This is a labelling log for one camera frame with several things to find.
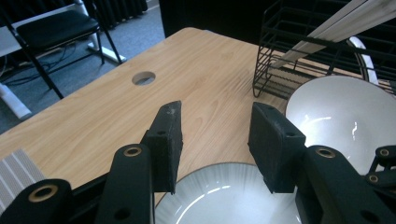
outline black wire basket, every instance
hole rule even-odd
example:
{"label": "black wire basket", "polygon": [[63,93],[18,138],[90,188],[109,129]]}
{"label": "black wire basket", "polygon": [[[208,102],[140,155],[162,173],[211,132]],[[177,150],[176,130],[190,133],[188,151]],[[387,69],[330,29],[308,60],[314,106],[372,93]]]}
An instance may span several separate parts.
{"label": "black wire basket", "polygon": [[[263,14],[262,32],[257,54],[253,93],[259,97],[267,92],[289,99],[305,82],[329,75],[353,76],[368,80],[367,71],[374,71],[379,86],[394,94],[396,83],[396,21],[393,19],[362,32],[356,37],[365,49],[348,45],[347,41],[334,43],[308,37],[348,1],[315,0],[311,8],[288,7],[277,1]],[[280,68],[273,63],[300,41],[326,48],[308,54],[296,62],[286,62]],[[361,55],[370,56],[374,67],[360,62]]]}

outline wooden table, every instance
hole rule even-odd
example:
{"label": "wooden table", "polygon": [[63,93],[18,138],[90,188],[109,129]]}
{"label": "wooden table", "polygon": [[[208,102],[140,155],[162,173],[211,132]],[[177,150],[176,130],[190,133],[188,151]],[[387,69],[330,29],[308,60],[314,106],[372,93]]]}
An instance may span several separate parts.
{"label": "wooden table", "polygon": [[[66,179],[75,188],[108,172],[114,152],[139,143],[158,109],[180,100],[178,179],[213,163],[254,163],[248,151],[252,103],[281,112],[287,103],[270,94],[254,98],[257,50],[207,31],[181,30],[0,135],[0,159],[22,148],[46,177]],[[136,86],[132,78],[142,71],[156,78]]]}

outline white plate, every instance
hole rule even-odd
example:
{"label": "white plate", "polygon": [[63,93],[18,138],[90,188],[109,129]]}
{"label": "white plate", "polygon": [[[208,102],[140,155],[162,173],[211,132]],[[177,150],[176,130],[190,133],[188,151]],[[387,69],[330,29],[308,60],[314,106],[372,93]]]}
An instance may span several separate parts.
{"label": "white plate", "polygon": [[271,194],[255,165],[220,163],[182,178],[155,209],[157,224],[300,223],[294,194]]}
{"label": "white plate", "polygon": [[313,79],[290,97],[286,117],[305,134],[307,147],[337,149],[366,175],[378,147],[396,145],[396,100],[354,78]]}

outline gray striped object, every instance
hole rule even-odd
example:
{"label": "gray striped object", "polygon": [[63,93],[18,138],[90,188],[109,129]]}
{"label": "gray striped object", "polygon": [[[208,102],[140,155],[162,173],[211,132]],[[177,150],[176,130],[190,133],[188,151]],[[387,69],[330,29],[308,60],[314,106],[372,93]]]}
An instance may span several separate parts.
{"label": "gray striped object", "polygon": [[26,187],[45,179],[22,149],[0,161],[0,216]]}

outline chair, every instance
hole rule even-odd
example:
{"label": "chair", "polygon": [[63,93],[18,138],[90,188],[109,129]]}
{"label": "chair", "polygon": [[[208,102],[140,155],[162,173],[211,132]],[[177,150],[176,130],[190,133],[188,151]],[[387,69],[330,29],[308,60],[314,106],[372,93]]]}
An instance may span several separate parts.
{"label": "chair", "polygon": [[[54,90],[60,99],[63,99],[64,96],[53,83],[49,74],[59,71],[72,63],[85,59],[96,53],[100,53],[103,64],[105,62],[105,58],[102,52],[102,45],[99,36],[99,32],[101,30],[105,32],[111,48],[113,48],[113,51],[116,54],[118,62],[122,63],[120,55],[114,46],[114,42],[112,41],[108,30],[104,25],[102,25],[100,13],[96,9],[93,0],[84,0],[84,3],[87,9],[92,12],[92,17],[77,12],[76,10],[68,10],[36,21],[28,22],[17,28],[12,26],[10,20],[7,18],[7,13],[0,8],[0,19],[17,39],[22,50],[33,63],[39,75],[43,77],[49,88]],[[46,71],[36,58],[38,53],[64,47],[78,39],[86,38],[90,35],[97,36],[99,50],[75,59],[71,63],[59,66],[51,71]]]}

